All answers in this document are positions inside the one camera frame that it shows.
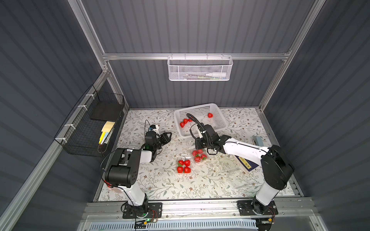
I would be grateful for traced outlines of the clear plastic clamshell container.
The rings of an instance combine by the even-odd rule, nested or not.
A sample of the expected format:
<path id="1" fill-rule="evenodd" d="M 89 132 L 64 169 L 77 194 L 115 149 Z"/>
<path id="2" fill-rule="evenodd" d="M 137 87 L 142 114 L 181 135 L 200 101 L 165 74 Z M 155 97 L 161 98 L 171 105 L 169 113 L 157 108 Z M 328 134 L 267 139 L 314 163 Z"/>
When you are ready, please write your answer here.
<path id="1" fill-rule="evenodd" d="M 198 149 L 198 150 L 200 150 L 200 149 Z M 203 150 L 203 149 L 202 149 L 202 150 Z M 193 152 L 193 151 L 192 151 L 192 152 Z M 191 152 L 191 154 L 192 154 L 192 152 Z M 202 153 L 202 154 L 205 154 L 205 155 L 206 155 L 206 153 L 204 152 L 204 150 L 203 150 L 203 153 Z M 201 157 L 201 155 L 202 155 L 202 154 L 198 154 L 198 155 L 197 155 L 197 157 Z M 193 156 L 193 155 L 192 155 L 192 156 Z M 207 156 L 207 155 L 206 155 L 206 156 Z M 195 161 L 195 157 L 194 157 L 194 156 L 193 156 L 193 158 L 194 158 L 194 161 Z M 208 156 L 207 156 L 207 158 L 208 158 Z M 206 158 L 206 159 L 207 159 L 207 158 Z M 206 160 L 206 159 L 205 159 L 205 160 Z M 200 162 L 202 162 L 202 161 L 204 161 L 204 160 L 202 160 L 202 159 L 201 159 L 201 161 L 200 161 Z M 199 163 L 200 163 L 200 162 L 199 162 Z M 195 162 L 195 163 L 196 163 L 196 162 Z"/>

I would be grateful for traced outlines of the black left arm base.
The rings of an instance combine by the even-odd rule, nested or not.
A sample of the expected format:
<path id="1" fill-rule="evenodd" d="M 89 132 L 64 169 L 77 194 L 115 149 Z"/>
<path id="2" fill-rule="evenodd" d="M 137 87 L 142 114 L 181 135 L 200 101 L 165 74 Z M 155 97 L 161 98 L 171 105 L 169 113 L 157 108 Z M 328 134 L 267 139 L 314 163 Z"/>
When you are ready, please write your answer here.
<path id="1" fill-rule="evenodd" d="M 163 203 L 144 203 L 141 206 L 131 206 L 127 202 L 121 206 L 123 219 L 161 218 Z"/>

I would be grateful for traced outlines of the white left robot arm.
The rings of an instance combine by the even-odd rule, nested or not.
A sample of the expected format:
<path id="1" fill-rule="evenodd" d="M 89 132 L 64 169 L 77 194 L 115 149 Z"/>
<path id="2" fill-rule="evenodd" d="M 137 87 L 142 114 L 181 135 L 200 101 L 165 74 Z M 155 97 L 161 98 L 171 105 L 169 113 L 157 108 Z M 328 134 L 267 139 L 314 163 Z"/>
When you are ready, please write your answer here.
<path id="1" fill-rule="evenodd" d="M 171 139 L 171 132 L 159 135 L 155 131 L 148 131 L 140 149 L 116 149 L 110 154 L 106 167 L 102 169 L 103 181 L 108 186 L 122 190 L 128 198 L 128 205 L 136 211 L 148 211 L 147 195 L 136 183 L 139 167 L 141 164 L 153 162 L 159 150 Z"/>

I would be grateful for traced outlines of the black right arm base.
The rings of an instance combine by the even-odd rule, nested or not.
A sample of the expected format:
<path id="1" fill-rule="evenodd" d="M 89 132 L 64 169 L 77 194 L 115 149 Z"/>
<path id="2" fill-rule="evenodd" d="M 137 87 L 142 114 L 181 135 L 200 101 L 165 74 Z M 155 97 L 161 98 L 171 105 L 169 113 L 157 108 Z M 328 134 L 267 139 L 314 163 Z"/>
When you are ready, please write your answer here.
<path id="1" fill-rule="evenodd" d="M 237 201 L 237 208 L 241 216 L 278 215 L 277 206 L 273 200 L 267 206 L 263 205 L 255 198 L 250 200 L 239 200 Z"/>

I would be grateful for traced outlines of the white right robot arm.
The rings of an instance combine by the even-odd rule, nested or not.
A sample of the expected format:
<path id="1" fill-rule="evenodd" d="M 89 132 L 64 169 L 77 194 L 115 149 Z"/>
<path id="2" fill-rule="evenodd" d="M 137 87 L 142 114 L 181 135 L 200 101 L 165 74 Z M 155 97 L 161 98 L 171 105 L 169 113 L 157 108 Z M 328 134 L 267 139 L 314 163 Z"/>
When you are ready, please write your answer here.
<path id="1" fill-rule="evenodd" d="M 209 155 L 218 153 L 241 157 L 262 168 L 264 182 L 249 207 L 257 215 L 263 215 L 272 201 L 283 190 L 294 173 L 294 166 L 278 145 L 271 147 L 256 146 L 238 141 L 228 135 L 219 136 L 211 125 L 197 125 L 199 137 L 195 139 L 196 149 L 206 149 Z"/>

